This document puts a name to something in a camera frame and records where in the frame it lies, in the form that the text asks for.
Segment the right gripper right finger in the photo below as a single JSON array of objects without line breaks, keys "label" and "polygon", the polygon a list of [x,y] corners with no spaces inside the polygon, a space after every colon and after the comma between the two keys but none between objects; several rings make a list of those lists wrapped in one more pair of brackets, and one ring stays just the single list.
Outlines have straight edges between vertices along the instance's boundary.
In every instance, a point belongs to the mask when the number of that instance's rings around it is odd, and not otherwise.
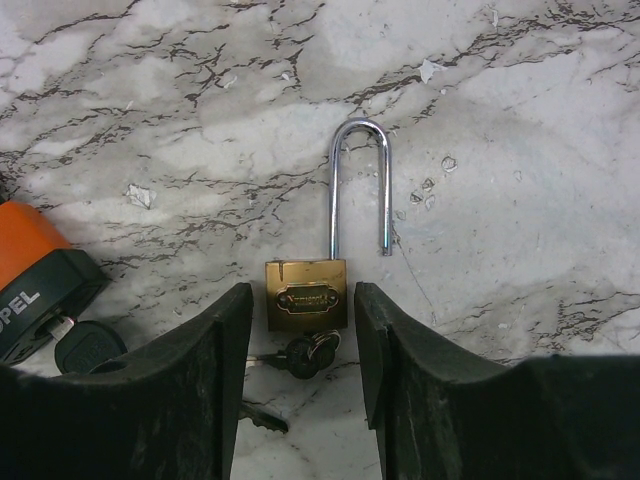
[{"label": "right gripper right finger", "polygon": [[639,360],[492,362],[354,293],[366,417],[386,479],[635,479]]}]

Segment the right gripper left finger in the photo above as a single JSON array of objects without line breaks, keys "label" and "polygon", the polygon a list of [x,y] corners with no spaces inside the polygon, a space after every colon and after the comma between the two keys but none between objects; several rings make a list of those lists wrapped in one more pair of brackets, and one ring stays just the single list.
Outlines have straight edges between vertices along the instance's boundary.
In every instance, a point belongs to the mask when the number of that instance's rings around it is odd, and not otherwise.
[{"label": "right gripper left finger", "polygon": [[88,374],[1,370],[5,479],[226,479],[253,313],[239,283]]}]

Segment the keys of brass padlock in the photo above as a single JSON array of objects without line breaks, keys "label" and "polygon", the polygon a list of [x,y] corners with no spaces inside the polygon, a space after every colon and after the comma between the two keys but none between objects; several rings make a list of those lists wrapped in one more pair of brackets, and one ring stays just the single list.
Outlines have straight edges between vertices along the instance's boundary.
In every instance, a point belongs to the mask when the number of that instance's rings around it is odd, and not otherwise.
[{"label": "keys of brass padlock", "polygon": [[[298,380],[310,380],[333,364],[340,345],[341,334],[337,330],[303,335],[291,340],[284,350],[248,356],[246,367],[269,366],[287,371]],[[259,408],[248,400],[242,400],[239,419],[249,419],[255,427],[283,434],[289,431],[289,425],[283,418]]]}]

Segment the brass padlock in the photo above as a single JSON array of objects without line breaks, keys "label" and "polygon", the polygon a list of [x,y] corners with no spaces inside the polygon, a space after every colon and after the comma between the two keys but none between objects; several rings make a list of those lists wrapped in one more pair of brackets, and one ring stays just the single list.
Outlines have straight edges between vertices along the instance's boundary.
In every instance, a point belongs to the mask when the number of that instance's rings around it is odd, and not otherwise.
[{"label": "brass padlock", "polygon": [[379,158],[380,249],[392,254],[392,147],[377,122],[353,118],[335,131],[329,149],[329,250],[325,260],[278,260],[265,264],[267,325],[271,332],[322,332],[348,326],[347,263],[339,257],[341,149],[356,131],[370,133]]}]

